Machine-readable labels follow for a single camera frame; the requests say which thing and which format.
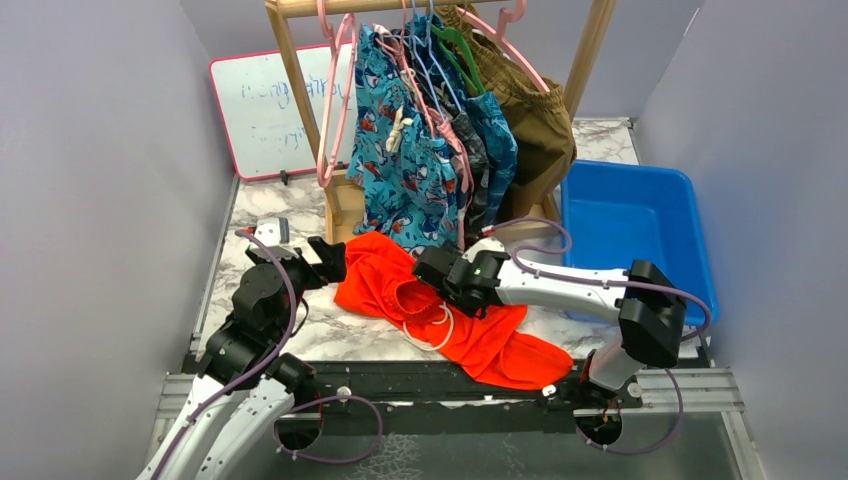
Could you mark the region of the pink plastic hanger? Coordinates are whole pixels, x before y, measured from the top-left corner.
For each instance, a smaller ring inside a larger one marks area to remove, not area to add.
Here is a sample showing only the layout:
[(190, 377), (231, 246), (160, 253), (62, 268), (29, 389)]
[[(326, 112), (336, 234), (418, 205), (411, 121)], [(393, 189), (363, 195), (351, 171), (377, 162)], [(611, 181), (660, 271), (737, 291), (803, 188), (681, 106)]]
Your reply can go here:
[[(336, 29), (327, 20), (327, 4), (324, 0), (316, 2), (318, 18), (322, 33), (329, 41), (330, 63), (327, 74), (329, 92), (324, 96), (323, 114), (320, 126), (321, 138), (316, 154), (316, 175), (321, 187), (328, 187), (332, 181), (338, 163), (339, 152), (344, 139), (346, 118), (354, 83), (356, 56), (358, 51), (358, 34), (356, 18), (353, 13), (346, 13)], [(347, 74), (343, 82), (338, 83), (339, 60), (347, 53)]]

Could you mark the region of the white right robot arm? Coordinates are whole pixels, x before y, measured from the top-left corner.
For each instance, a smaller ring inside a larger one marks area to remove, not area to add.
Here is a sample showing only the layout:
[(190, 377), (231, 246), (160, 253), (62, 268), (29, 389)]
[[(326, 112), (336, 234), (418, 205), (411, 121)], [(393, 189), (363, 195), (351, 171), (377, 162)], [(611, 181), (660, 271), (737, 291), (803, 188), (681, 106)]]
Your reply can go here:
[(413, 275), (472, 318), (494, 306), (527, 305), (610, 322), (618, 332), (591, 353), (577, 380), (579, 398), (600, 407), (645, 367), (671, 369), (679, 359), (687, 301), (653, 263), (592, 270), (523, 260), (493, 237), (465, 252), (427, 246)]

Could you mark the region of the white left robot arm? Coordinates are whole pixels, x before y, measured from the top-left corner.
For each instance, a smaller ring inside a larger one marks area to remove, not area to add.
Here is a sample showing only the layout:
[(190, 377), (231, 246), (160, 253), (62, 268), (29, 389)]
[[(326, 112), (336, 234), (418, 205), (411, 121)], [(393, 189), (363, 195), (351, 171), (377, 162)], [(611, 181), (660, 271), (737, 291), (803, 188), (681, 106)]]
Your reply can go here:
[(232, 310), (207, 340), (188, 395), (142, 479), (227, 479), (274, 421), (313, 401), (315, 371), (284, 352), (308, 290), (345, 278), (345, 246), (313, 236), (318, 256), (267, 246), (247, 231), (252, 266), (232, 295)]

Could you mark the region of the orange mesh shorts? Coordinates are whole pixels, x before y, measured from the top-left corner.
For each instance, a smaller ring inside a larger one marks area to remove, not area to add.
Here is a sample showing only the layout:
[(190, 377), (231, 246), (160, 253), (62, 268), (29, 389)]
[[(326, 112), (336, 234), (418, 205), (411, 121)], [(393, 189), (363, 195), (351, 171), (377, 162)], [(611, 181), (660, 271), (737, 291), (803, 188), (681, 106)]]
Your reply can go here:
[(412, 273), (414, 257), (378, 232), (345, 245), (346, 277), (334, 300), (341, 308), (395, 326), (416, 345), (436, 350), (478, 383), (541, 390), (572, 371), (564, 350), (520, 333), (528, 307), (496, 306), (478, 320), (445, 304)]

